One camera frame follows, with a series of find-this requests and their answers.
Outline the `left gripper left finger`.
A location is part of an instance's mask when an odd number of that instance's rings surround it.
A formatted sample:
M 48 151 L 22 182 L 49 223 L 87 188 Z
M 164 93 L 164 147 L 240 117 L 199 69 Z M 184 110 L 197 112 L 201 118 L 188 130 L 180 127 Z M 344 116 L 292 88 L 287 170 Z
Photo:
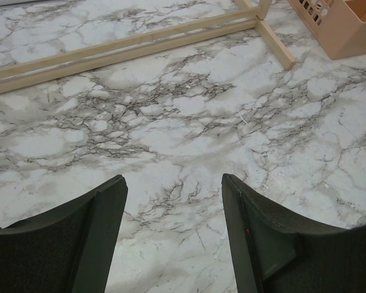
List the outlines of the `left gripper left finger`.
M 0 228 L 0 292 L 104 292 L 127 193 L 117 175 Z

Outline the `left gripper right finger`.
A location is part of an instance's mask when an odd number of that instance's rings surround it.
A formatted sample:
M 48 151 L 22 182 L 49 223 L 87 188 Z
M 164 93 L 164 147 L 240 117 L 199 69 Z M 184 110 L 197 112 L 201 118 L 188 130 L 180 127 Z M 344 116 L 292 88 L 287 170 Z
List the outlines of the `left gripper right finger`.
M 366 225 L 309 219 L 232 174 L 222 199 L 239 292 L 366 292 Z

